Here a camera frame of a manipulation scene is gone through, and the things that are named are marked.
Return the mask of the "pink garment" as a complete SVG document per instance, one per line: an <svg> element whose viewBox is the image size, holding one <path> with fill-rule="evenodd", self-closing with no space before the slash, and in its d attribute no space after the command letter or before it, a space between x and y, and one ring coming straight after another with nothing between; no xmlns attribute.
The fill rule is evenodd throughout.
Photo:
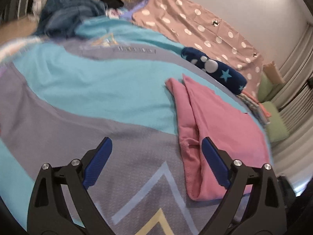
<svg viewBox="0 0 313 235"><path fill-rule="evenodd" d="M176 105L180 152L191 200L216 200L226 192L202 153L201 143L206 137L245 165L260 168L270 161L264 132L249 114L187 75L182 82L170 78L165 85Z"/></svg>

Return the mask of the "stack of folded clothes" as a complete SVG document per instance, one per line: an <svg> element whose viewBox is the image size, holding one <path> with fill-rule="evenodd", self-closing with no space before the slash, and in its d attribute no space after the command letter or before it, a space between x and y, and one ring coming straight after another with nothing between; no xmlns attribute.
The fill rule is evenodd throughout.
<svg viewBox="0 0 313 235"><path fill-rule="evenodd" d="M271 113L268 112L265 107L259 103L254 97L246 95L241 92L238 98L249 108L253 116L258 120L258 122L265 127L270 123Z"/></svg>

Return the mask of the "dark blue clothes pile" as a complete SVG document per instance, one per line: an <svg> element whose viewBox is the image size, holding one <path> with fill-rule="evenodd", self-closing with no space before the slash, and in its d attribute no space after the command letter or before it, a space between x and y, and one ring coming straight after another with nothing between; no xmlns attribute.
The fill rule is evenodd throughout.
<svg viewBox="0 0 313 235"><path fill-rule="evenodd" d="M47 0L35 36L71 38L75 29L88 18L103 16L108 6L95 0Z"/></svg>

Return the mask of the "grey striped curtain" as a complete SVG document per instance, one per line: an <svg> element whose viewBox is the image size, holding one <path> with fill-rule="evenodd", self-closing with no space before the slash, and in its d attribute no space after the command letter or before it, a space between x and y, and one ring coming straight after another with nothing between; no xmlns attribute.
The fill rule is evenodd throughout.
<svg viewBox="0 0 313 235"><path fill-rule="evenodd" d="M279 110L289 136L272 145L275 171L285 175L296 194L312 178L312 24L307 25L294 50L279 69L285 85L270 100Z"/></svg>

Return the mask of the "green pillow near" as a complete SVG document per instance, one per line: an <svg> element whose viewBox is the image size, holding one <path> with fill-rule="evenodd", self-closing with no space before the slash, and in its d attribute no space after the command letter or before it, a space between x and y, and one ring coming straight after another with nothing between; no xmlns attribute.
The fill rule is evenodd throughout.
<svg viewBox="0 0 313 235"><path fill-rule="evenodd" d="M266 132L270 142L276 143L288 138L290 135L289 131L275 105L270 101L263 102L262 105L271 114L268 118L269 123L266 125Z"/></svg>

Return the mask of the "green pillow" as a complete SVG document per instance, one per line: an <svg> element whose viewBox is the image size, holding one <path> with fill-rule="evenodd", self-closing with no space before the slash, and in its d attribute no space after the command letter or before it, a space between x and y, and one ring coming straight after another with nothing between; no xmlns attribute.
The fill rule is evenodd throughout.
<svg viewBox="0 0 313 235"><path fill-rule="evenodd" d="M277 94L280 87L281 84L273 84L266 74L262 73L257 93L258 100L260 102L270 101Z"/></svg>
<svg viewBox="0 0 313 235"><path fill-rule="evenodd" d="M263 102L262 105L271 114L268 118L269 123L266 125L266 132L270 142L276 143L288 138L290 135L289 131L275 105L270 101Z"/></svg>

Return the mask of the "blue grey bed sheet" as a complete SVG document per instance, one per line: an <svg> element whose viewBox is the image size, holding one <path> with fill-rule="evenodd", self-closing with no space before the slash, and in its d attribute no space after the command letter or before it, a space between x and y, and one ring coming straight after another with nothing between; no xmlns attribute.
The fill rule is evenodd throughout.
<svg viewBox="0 0 313 235"><path fill-rule="evenodd" d="M182 49L155 31L104 17L84 22L73 38L1 46L1 203L17 223L12 229L1 218L1 234L28 234L43 164L81 159L105 137L112 153L87 191L112 232L199 234L222 198L187 194L166 81L187 75L262 127L240 99L182 58Z"/></svg>

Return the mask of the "green pillow far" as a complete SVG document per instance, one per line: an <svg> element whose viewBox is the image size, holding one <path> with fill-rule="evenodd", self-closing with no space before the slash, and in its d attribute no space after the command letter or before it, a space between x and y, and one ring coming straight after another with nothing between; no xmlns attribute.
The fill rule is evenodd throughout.
<svg viewBox="0 0 313 235"><path fill-rule="evenodd" d="M280 87L281 84L273 84L266 74L262 73L257 93L258 100L260 102L270 101L277 94Z"/></svg>

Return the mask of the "navy star plush pillow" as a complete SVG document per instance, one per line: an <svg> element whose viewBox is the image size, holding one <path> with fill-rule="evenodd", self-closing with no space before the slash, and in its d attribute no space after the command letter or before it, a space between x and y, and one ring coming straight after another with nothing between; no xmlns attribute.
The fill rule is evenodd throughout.
<svg viewBox="0 0 313 235"><path fill-rule="evenodd" d="M203 70L235 95L241 94L247 84L242 74L222 61L209 58L198 49L185 47L182 49L181 57Z"/></svg>

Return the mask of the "beige pillow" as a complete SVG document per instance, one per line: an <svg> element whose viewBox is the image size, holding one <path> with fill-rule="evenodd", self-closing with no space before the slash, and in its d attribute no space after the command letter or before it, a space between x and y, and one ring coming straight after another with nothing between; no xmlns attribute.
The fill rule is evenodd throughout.
<svg viewBox="0 0 313 235"><path fill-rule="evenodd" d="M263 72L272 84L285 84L285 79L276 67L275 61L263 65Z"/></svg>

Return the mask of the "pink polka dot blanket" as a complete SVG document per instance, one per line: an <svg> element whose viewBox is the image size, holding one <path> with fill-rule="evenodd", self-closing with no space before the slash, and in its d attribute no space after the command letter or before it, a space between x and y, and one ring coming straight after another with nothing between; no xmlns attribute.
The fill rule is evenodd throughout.
<svg viewBox="0 0 313 235"><path fill-rule="evenodd" d="M262 55L230 24L201 5L190 0L149 0L132 19L140 27L226 63L247 79L245 91L257 97Z"/></svg>

